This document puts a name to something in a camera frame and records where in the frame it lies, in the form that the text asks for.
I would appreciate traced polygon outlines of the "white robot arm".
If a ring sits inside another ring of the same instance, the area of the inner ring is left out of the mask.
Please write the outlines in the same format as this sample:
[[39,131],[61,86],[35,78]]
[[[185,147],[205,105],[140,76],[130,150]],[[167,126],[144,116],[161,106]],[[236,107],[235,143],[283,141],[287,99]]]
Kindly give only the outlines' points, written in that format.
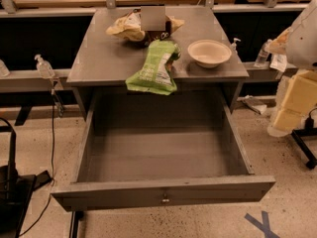
[[307,7],[266,50],[271,54],[285,55],[287,61],[298,68],[317,69],[317,0]]

